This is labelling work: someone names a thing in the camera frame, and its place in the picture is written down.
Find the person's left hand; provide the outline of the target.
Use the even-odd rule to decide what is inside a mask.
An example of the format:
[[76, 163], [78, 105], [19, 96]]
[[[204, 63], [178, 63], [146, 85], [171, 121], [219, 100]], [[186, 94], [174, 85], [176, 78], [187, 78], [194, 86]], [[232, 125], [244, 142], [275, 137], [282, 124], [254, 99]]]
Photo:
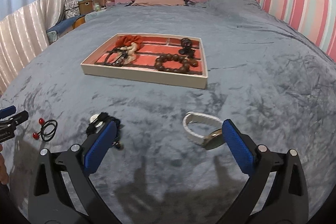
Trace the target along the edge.
[[9, 175], [7, 173], [5, 159], [2, 155], [2, 151], [3, 145], [0, 144], [0, 182], [2, 185], [7, 185], [9, 183]]

